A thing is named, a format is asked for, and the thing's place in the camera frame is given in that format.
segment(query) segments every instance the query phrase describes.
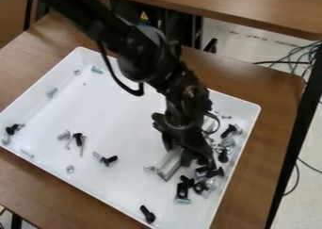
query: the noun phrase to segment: black bolt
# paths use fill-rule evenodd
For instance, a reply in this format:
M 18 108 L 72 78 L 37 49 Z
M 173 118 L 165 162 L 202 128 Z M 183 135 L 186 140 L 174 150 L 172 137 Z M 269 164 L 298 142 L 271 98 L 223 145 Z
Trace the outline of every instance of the black bolt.
M 19 128 L 19 124 L 14 124 L 11 127 L 6 127 L 6 132 L 9 135 L 14 135 L 15 131 Z
M 119 158 L 116 155 L 114 155 L 114 156 L 111 156 L 110 158 L 102 157 L 101 161 L 108 167 L 110 163 L 117 161 L 118 159 Z
M 187 177 L 185 177 L 184 175 L 180 176 L 180 179 L 187 184 L 188 188 L 192 188 L 193 185 L 195 184 L 195 179 L 189 179 Z
M 144 214 L 145 216 L 145 221 L 147 221 L 148 224 L 151 224 L 155 221 L 155 215 L 154 213 L 150 212 L 147 207 L 145 207 L 144 205 L 142 205 L 140 208 L 139 208 L 142 213 Z
M 215 176 L 221 176 L 221 177 L 225 176 L 224 170 L 221 167 L 219 167 L 218 170 L 212 171 L 212 172 L 208 172 L 205 175 L 206 178 L 212 178 L 212 177 L 215 177 Z
M 234 125 L 229 124 L 228 128 L 226 129 L 225 132 L 223 132 L 220 136 L 222 139 L 227 138 L 231 133 L 236 132 L 237 128 Z
M 227 150 L 224 148 L 222 150 L 222 152 L 219 154 L 218 156 L 218 160 L 221 162 L 221 163 L 227 163 L 229 158 L 227 156 Z
M 83 142 L 82 142 L 83 134 L 82 133 L 76 133 L 76 134 L 73 134 L 72 136 L 75 138 L 77 146 L 81 147 L 82 144 L 83 144 Z

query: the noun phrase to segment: white tray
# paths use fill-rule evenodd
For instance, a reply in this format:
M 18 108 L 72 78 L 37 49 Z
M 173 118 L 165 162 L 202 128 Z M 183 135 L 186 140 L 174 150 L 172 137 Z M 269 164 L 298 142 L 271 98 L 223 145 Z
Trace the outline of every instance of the white tray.
M 111 57 L 110 61 L 119 78 L 135 89 L 137 84 L 121 76 L 116 60 Z M 144 166 L 155 165 L 166 154 L 161 134 L 152 127 L 151 119 L 154 112 L 164 112 L 165 98 L 150 86 L 145 86 L 143 97 L 132 96 L 120 89 L 107 71 L 96 74 L 91 66 L 105 70 L 101 55 L 76 48 L 8 106 L 0 114 L 0 129 L 14 123 L 25 123 L 25 127 L 12 137 L 11 144 L 2 147 L 148 225 L 139 210 L 146 205 L 156 216 L 156 221 L 148 225 L 152 228 L 208 228 L 260 107 L 211 91 L 213 109 L 233 116 L 222 120 L 214 138 L 219 141 L 228 123 L 238 123 L 245 132 L 237 139 L 230 161 L 222 165 L 226 175 L 217 180 L 217 190 L 204 198 L 191 189 L 192 204 L 175 204 L 180 175 L 193 177 L 197 166 L 181 168 L 168 182 L 143 171 Z M 74 74 L 77 69 L 81 74 Z M 46 93 L 53 88 L 58 92 L 49 99 Z M 65 129 L 88 137 L 83 157 L 75 145 L 68 151 L 64 149 L 66 141 L 56 139 Z M 119 160 L 107 168 L 97 162 L 94 151 L 106 157 L 117 155 Z M 74 173 L 66 172 L 69 165 L 75 167 Z

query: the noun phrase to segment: black cable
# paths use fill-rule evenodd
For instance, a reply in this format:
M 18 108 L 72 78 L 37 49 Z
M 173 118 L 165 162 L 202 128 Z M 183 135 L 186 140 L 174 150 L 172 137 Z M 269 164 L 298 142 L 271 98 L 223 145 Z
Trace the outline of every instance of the black cable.
M 107 69 L 109 70 L 112 78 L 114 79 L 114 81 L 124 90 L 126 90 L 127 92 L 131 93 L 132 95 L 135 95 L 135 96 L 142 96 L 144 95 L 144 88 L 143 88 L 143 83 L 138 83 L 138 89 L 137 90 L 132 90 L 130 89 L 129 87 L 127 87 L 125 84 L 123 84 L 117 77 L 116 75 L 114 74 L 114 71 L 113 71 L 113 68 L 112 68 L 112 65 L 111 63 L 109 62 L 108 60 L 108 57 L 107 57 L 107 53 L 106 53 L 106 50 L 103 46 L 103 44 L 100 42 L 100 41 L 96 41 L 97 43 L 97 46 L 101 52 L 101 55 L 102 55 L 102 58 L 105 62 L 105 65 L 107 67 Z
M 304 164 L 306 167 L 310 168 L 311 170 L 315 171 L 315 172 L 318 172 L 318 173 L 322 173 L 322 171 L 316 169 L 315 167 L 309 165 L 307 162 L 305 162 L 303 159 L 301 159 L 300 157 L 298 157 L 298 160 Z
M 253 62 L 252 64 L 267 64 L 267 63 L 274 63 L 274 64 L 305 64 L 308 65 L 310 64 L 308 61 L 258 61 L 258 62 Z
M 298 164 L 296 164 L 296 172 L 297 172 L 297 181 L 296 181 L 296 183 L 293 185 L 293 187 L 289 191 L 285 192 L 283 194 L 283 196 L 289 195 L 290 193 L 292 193 L 298 187 L 298 182 L 299 182 L 299 168 L 298 168 Z

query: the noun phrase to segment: green cable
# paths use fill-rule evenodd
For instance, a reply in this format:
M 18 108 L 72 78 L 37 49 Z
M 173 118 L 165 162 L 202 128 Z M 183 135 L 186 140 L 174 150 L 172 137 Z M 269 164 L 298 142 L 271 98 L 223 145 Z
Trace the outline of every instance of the green cable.
M 309 167 L 311 170 L 315 171 L 315 172 L 319 172 L 322 173 L 322 171 L 316 169 L 315 167 L 312 167 L 311 165 L 309 165 L 308 163 L 306 163 L 305 161 L 303 161 L 300 157 L 298 157 L 298 160 L 300 162 L 302 162 L 304 165 L 306 165 L 307 167 Z

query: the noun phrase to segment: screw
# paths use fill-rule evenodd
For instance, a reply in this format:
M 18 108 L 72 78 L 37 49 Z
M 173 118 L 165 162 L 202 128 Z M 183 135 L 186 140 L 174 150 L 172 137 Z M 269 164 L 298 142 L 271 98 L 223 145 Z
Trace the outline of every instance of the screw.
M 94 67 L 94 66 L 91 67 L 91 71 L 96 74 L 103 74 L 104 73 L 101 69 Z
M 81 74 L 80 70 L 78 70 L 78 69 L 74 70 L 74 71 L 73 71 L 73 73 L 74 73 L 75 75 L 79 75 L 79 74 Z
M 71 138 L 71 132 L 69 130 L 65 130 L 64 133 L 60 134 L 57 136 L 58 140 L 63 140 L 63 139 L 70 139 Z
M 47 92 L 47 97 L 52 99 L 54 97 L 54 95 L 56 94 L 56 92 L 58 92 L 58 88 L 54 88 L 50 91 Z
M 8 145 L 11 143 L 11 137 L 9 134 L 5 133 L 5 135 L 1 139 L 2 143 Z
M 70 165 L 66 168 L 67 173 L 73 173 L 75 171 L 75 167 L 73 165 Z
M 147 221 L 148 224 L 151 224 L 155 221 L 155 215 L 154 213 L 150 212 L 147 207 L 145 207 L 144 205 L 142 205 L 140 208 L 139 208 L 142 213 L 144 214 L 145 216 L 145 221 Z

